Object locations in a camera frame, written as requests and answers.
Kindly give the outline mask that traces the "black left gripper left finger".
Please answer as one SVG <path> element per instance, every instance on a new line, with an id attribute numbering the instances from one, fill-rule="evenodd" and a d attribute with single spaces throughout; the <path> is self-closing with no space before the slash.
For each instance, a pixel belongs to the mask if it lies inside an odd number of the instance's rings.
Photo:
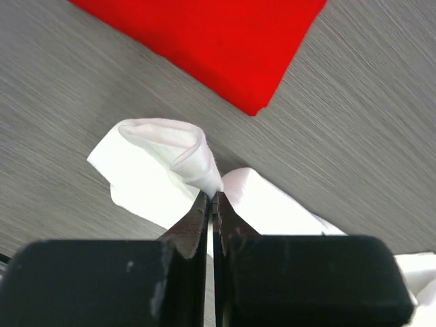
<path id="1" fill-rule="evenodd" d="M 202 326 L 208 197 L 156 240 L 41 240 L 1 281 L 2 326 Z"/>

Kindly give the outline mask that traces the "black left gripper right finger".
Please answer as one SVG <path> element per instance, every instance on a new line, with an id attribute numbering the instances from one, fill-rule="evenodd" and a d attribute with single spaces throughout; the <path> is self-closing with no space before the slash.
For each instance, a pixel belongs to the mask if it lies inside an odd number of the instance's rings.
<path id="1" fill-rule="evenodd" d="M 414 312 L 378 238 L 263 235 L 212 200 L 218 326 L 403 326 Z"/>

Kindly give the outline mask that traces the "white printed t shirt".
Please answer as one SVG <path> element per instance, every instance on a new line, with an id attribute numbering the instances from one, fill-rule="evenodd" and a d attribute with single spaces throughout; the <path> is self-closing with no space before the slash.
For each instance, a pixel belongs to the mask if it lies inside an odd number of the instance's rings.
<path id="1" fill-rule="evenodd" d="M 351 236 L 311 213 L 254 169 L 220 174 L 202 129 L 168 119 L 117 123 L 88 156 L 108 181 L 112 201 L 170 228 L 200 191 L 223 192 L 235 212 L 263 235 Z M 435 254 L 393 255 L 414 304 L 435 311 Z"/>

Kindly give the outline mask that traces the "folded red t shirt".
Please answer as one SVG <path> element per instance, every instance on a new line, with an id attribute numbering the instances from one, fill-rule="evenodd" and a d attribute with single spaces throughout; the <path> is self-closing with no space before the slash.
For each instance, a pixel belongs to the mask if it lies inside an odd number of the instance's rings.
<path id="1" fill-rule="evenodd" d="M 267 107 L 324 0 L 75 0 L 249 116 Z"/>

